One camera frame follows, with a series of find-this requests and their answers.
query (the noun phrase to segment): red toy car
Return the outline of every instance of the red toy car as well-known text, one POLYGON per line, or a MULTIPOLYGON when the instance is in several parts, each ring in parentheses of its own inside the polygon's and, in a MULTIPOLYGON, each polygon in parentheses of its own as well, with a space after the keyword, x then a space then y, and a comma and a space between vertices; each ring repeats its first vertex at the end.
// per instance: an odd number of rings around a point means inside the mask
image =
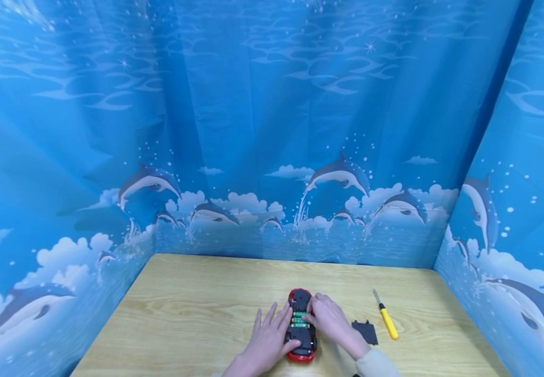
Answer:
POLYGON ((301 345, 299 348, 286 354, 291 361, 311 362, 316 356, 318 349, 318 339, 316 339, 316 328, 305 322, 301 317, 307 313, 307 304, 312 294, 308 290, 294 289, 288 294, 288 303, 293 309, 291 325, 286 331, 284 342, 299 339, 301 345))

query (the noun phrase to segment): dolphin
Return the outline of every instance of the dolphin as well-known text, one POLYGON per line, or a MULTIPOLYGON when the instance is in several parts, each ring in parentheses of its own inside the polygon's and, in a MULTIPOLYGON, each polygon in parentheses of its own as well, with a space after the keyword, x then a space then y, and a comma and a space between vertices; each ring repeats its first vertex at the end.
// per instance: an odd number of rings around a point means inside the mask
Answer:
POLYGON ((169 222, 169 223, 172 223, 172 225, 175 225, 177 226, 177 223, 175 221, 175 218, 173 218, 173 216, 167 211, 167 209, 165 208, 161 208, 158 212, 157 212, 157 218, 156 220, 158 219, 164 219, 165 221, 169 222))
POLYGON ((400 213, 406 216, 413 215, 417 217, 423 224, 427 223, 428 215, 427 210, 423 203, 410 193, 408 189, 403 192, 393 195, 391 198, 384 201, 378 210, 372 215, 375 218, 382 210, 384 210, 389 203, 399 206, 400 213))
POLYGON ((118 192, 118 202, 121 210, 125 211, 127 197, 143 187, 156 188, 157 191, 169 190, 177 197, 181 198, 180 185, 177 179, 168 171, 161 168, 148 167, 143 163, 136 174, 132 175, 118 192))
POLYGON ((66 286, 53 283, 12 289, 9 294, 12 300, 0 313, 0 338, 27 320, 43 317, 54 303, 75 297, 66 286))
POLYGON ((282 234, 284 234, 284 229, 282 227, 282 223, 280 222, 280 220, 276 216, 265 220, 263 222, 263 225, 261 226, 260 230, 263 231, 265 226, 268 225, 268 224, 271 224, 273 227, 278 228, 280 231, 282 231, 282 234))
POLYGON ((469 270, 473 271, 475 274, 475 278, 479 278, 479 271, 473 263, 471 263, 471 258, 469 254, 469 246, 467 246, 467 242, 462 238, 454 238, 454 241, 458 244, 460 253, 462 257, 464 258, 464 261, 469 268, 469 270))
POLYGON ((313 173, 305 192, 314 190, 317 183, 329 180, 339 181, 339 185, 343 188, 355 186, 364 195, 370 197, 370 182, 366 173, 357 164, 348 160, 343 152, 339 154, 338 160, 325 164, 313 173))
POLYGON ((498 239, 498 213, 490 194, 490 174, 488 173, 484 180, 475 177, 466 178, 462 190, 473 201, 474 222, 481 228, 485 250, 489 254, 498 239))
POLYGON ((98 257, 98 266, 102 265, 104 262, 108 261, 116 261, 117 258, 112 253, 109 253, 108 251, 102 251, 100 253, 100 257, 98 257))
POLYGON ((356 224, 356 223, 354 222, 353 215, 352 215, 351 212, 350 212, 347 208, 345 208, 345 207, 343 207, 343 208, 341 208, 340 210, 336 211, 336 213, 335 213, 334 215, 332 215, 332 219, 331 219, 330 221, 332 221, 332 220, 334 220, 334 219, 336 219, 336 218, 338 218, 338 219, 346 219, 346 220, 348 220, 348 222, 349 222, 350 224, 353 224, 353 225, 356 224))
POLYGON ((525 324, 538 334, 544 348, 544 293, 510 279, 487 279, 489 286, 506 292, 519 306, 525 324))
POLYGON ((192 211, 190 221, 194 219, 196 214, 211 217, 215 222, 225 221, 240 226, 240 222, 235 215, 233 215, 227 209, 221 208, 220 206, 216 205, 211 201, 211 199, 207 199, 207 203, 202 203, 196 206, 195 210, 192 211))

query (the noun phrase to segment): wrist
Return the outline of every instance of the wrist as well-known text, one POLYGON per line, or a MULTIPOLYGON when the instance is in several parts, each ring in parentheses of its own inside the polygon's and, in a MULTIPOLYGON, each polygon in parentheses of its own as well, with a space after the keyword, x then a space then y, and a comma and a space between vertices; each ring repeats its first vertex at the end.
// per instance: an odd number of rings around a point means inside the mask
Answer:
POLYGON ((352 328, 349 329, 339 345, 347 351, 354 361, 360 360, 370 351, 370 345, 362 337, 362 334, 352 328))
POLYGON ((239 353, 232 360, 232 364, 228 366, 228 369, 221 375, 221 377, 258 377, 253 362, 249 360, 248 356, 244 353, 239 353))

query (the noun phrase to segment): left hand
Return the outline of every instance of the left hand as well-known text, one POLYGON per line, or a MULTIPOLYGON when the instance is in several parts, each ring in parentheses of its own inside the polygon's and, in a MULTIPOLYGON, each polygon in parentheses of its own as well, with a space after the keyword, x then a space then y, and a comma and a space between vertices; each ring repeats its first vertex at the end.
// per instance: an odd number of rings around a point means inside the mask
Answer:
POLYGON ((301 345, 298 340, 284 342, 284 336, 291 324, 293 310, 287 302, 280 313, 273 317, 277 306, 276 302, 272 304, 263 322, 261 309, 257 310, 253 333, 247 348, 236 356, 223 377, 257 377, 272 369, 280 358, 301 345))

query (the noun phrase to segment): table surface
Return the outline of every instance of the table surface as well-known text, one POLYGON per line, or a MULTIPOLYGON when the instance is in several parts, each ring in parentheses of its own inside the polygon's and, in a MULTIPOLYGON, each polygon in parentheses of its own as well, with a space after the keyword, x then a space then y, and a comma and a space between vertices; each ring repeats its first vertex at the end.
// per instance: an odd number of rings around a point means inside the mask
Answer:
MULTIPOLYGON (((380 349, 403 376, 509 376, 432 270, 156 254, 73 377, 211 376, 244 349, 258 307, 294 288, 323 292, 350 321, 375 325, 380 349), (376 288, 399 332, 391 340, 376 288)), ((319 337, 312 364, 283 360, 271 376, 351 377, 348 355, 319 337)))

